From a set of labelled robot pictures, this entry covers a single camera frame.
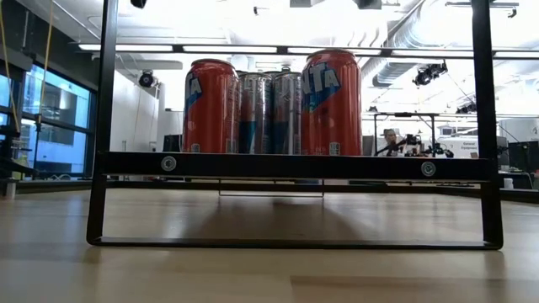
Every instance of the wooden surface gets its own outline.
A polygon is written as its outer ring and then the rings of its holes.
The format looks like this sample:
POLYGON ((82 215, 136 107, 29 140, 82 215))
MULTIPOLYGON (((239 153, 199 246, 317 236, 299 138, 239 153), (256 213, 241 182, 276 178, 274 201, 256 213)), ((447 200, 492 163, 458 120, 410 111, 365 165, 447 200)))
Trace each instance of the wooden surface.
MULTIPOLYGON (((90 247, 88 192, 0 201, 0 302, 534 302, 539 209, 504 203, 501 252, 90 247)), ((480 204, 436 195, 238 198, 111 189, 118 237, 479 240, 480 204)))

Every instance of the round metal washer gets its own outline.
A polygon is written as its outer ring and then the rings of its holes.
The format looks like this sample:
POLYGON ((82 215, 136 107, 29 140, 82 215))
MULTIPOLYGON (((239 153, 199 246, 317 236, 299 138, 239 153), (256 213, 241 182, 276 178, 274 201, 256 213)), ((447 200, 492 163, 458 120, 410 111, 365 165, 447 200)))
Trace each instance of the round metal washer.
POLYGON ((432 162, 425 162, 421 164, 421 172, 425 177, 432 177, 436 173, 436 165, 432 162))
POLYGON ((161 168, 165 172, 173 171, 176 168, 176 159, 174 159, 174 157, 171 157, 171 156, 166 156, 161 161, 161 168))

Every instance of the ceiling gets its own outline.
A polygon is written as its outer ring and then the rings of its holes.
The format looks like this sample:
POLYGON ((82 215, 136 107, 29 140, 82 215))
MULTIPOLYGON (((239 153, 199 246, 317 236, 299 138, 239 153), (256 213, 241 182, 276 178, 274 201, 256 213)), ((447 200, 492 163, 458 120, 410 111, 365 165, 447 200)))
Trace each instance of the ceiling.
MULTIPOLYGON (((18 1, 41 18, 48 19, 49 1, 18 1)), ((383 2, 386 5, 382 10, 374 11, 359 10, 351 0, 323 0, 310 8, 291 8, 290 0, 148 0, 147 6, 140 10, 132 7, 130 0, 120 0, 117 43, 380 46, 387 40, 388 32, 393 32, 399 20, 419 0, 383 2), (254 14, 253 7, 258 8, 258 15, 254 14)), ((539 25, 535 16, 539 2, 511 2, 520 4, 518 14, 512 19, 508 19, 505 12, 491 11, 494 46, 539 47, 539 31, 535 30, 539 25)), ((59 30, 80 43, 99 43, 103 0, 54 0, 53 3, 54 25, 59 30)), ((471 46, 471 10, 450 11, 445 0, 425 0, 425 3, 429 5, 425 4, 420 19, 412 24, 414 30, 410 30, 414 41, 421 41, 414 47, 429 44, 446 48, 471 46)), ((185 68, 201 56, 204 55, 123 55, 117 68, 135 77, 139 70, 146 68, 185 68)), ((223 55, 212 57, 230 59, 223 55)), ((304 61, 305 57, 301 56, 232 58, 232 62, 247 64, 254 70, 279 69, 282 65, 301 69, 304 61)), ((407 72, 399 74, 386 88, 373 87, 370 78, 364 79, 363 108, 375 105, 379 111, 454 113, 458 104, 473 98, 471 61, 447 61, 450 70, 447 75, 428 86, 416 88, 411 80, 417 73, 414 66, 421 64, 421 60, 411 64, 407 72)), ((497 96, 503 100, 509 100, 508 96, 511 96, 502 93, 504 90, 535 79, 536 71, 539 71, 539 62, 535 61, 496 61, 495 66, 497 96)), ((501 104, 499 108, 514 110, 511 101, 507 104, 501 104)))

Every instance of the silver can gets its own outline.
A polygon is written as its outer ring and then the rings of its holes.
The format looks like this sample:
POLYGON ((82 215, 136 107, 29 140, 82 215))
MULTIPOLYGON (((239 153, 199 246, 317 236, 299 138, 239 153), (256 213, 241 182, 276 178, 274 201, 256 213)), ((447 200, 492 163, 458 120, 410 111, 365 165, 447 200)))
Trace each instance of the silver can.
POLYGON ((271 76, 248 72, 240 78, 239 152, 271 153, 271 76))
POLYGON ((302 75, 300 72, 282 72, 273 84, 273 151, 281 155, 299 155, 302 75))

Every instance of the yellow cable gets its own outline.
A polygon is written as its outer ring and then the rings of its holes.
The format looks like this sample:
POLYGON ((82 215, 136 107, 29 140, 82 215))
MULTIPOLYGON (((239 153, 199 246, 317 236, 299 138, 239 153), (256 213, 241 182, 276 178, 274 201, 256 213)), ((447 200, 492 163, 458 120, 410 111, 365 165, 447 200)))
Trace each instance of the yellow cable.
POLYGON ((53 8, 54 8, 54 3, 53 3, 53 0, 51 0, 51 16, 49 17, 49 35, 47 36, 47 49, 45 51, 45 71, 43 72, 43 82, 41 83, 40 111, 38 112, 40 123, 41 123, 41 111, 43 110, 43 99, 45 98, 45 78, 47 74, 47 67, 49 66, 49 51, 51 50, 52 20, 54 18, 53 8))
MULTIPOLYGON (((3 47, 3 55, 4 55, 4 63, 6 64, 6 75, 8 76, 8 80, 11 79, 9 76, 9 63, 8 63, 8 48, 6 46, 6 34, 3 27, 3 6, 2 2, 0 2, 0 28, 2 31, 2 47, 3 47)), ((17 117, 17 106, 15 105, 15 100, 13 100, 13 92, 11 91, 11 86, 8 82, 8 92, 9 92, 9 99, 11 100, 11 110, 13 111, 13 119, 15 120, 15 130, 20 134, 20 127, 19 127, 19 118, 17 117)))

